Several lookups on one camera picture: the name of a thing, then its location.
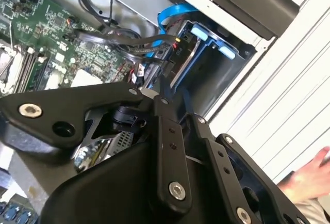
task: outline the motherboard chip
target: motherboard chip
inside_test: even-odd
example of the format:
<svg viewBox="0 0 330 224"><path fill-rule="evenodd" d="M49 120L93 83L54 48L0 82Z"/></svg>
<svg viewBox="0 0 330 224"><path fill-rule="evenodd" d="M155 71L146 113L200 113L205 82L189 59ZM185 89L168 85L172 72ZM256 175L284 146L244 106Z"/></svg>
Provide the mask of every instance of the motherboard chip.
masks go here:
<svg viewBox="0 0 330 224"><path fill-rule="evenodd" d="M59 17L59 16L56 16L55 20L54 20L54 23L57 25L57 26L62 26L63 24L63 18Z"/></svg>
<svg viewBox="0 0 330 224"><path fill-rule="evenodd" d="M3 14L6 15L7 17L9 17L9 18L12 18L13 12L11 10L11 7L5 5L4 10L3 10Z"/></svg>
<svg viewBox="0 0 330 224"><path fill-rule="evenodd" d="M94 48L94 43L92 43L92 42L86 42L85 48L87 50L92 50Z"/></svg>

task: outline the motherboard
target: motherboard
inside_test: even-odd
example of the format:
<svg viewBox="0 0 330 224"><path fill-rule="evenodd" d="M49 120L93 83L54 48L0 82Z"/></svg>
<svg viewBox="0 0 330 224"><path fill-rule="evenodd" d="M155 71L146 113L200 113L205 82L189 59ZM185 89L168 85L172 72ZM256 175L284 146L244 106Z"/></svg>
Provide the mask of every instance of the motherboard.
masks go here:
<svg viewBox="0 0 330 224"><path fill-rule="evenodd" d="M72 39L99 27L52 0L0 0L0 11L2 95L120 81L131 68L106 45Z"/></svg>

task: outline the black mounting arm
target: black mounting arm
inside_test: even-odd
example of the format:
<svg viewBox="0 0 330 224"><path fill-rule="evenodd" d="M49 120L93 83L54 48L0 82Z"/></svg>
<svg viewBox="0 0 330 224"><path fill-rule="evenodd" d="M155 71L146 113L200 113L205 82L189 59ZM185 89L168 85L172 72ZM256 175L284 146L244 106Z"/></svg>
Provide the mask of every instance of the black mounting arm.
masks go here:
<svg viewBox="0 0 330 224"><path fill-rule="evenodd" d="M46 164L135 134L133 146L61 184L41 224L309 223L232 137L213 137L186 94L179 120L169 84L160 85L154 99L128 83L0 99L0 140Z"/></svg>

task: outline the hex bolt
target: hex bolt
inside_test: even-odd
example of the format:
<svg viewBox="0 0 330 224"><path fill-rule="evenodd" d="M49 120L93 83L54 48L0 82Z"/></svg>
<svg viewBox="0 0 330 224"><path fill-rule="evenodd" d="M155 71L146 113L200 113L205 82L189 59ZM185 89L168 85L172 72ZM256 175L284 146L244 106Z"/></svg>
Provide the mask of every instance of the hex bolt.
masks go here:
<svg viewBox="0 0 330 224"><path fill-rule="evenodd" d="M229 143L229 144L233 144L234 142L233 142L233 140L230 138L230 137L226 137L226 141Z"/></svg>
<svg viewBox="0 0 330 224"><path fill-rule="evenodd" d="M300 218L297 218L297 221L299 222L299 224L305 224L305 222Z"/></svg>
<svg viewBox="0 0 330 224"><path fill-rule="evenodd" d="M178 182L172 182L169 185L169 191L176 200L183 201L186 198L186 191Z"/></svg>
<svg viewBox="0 0 330 224"><path fill-rule="evenodd" d="M238 215L238 218L244 224L251 224L251 217L249 216L248 212L245 209L242 209L241 207L238 207L237 210L236 210L236 213Z"/></svg>
<svg viewBox="0 0 330 224"><path fill-rule="evenodd" d="M129 89L128 91L130 93L132 93L133 95L137 95L138 94L138 92L136 90L134 90L134 89Z"/></svg>
<svg viewBox="0 0 330 224"><path fill-rule="evenodd" d="M206 120L203 117L198 117L198 121L202 124L206 123Z"/></svg>
<svg viewBox="0 0 330 224"><path fill-rule="evenodd" d="M166 99L161 99L161 101L162 101L164 104L169 104L169 101L167 101Z"/></svg>
<svg viewBox="0 0 330 224"><path fill-rule="evenodd" d="M42 109L35 104L22 104L19 107L19 113L23 117L37 118L42 115Z"/></svg>

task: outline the black plastic panel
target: black plastic panel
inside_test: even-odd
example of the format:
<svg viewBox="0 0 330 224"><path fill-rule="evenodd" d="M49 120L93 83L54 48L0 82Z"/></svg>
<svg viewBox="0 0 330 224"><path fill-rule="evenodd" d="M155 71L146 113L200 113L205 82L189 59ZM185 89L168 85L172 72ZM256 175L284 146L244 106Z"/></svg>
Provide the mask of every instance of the black plastic panel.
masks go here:
<svg viewBox="0 0 330 224"><path fill-rule="evenodd" d="M292 0L212 0L261 37L280 37L299 12Z"/></svg>

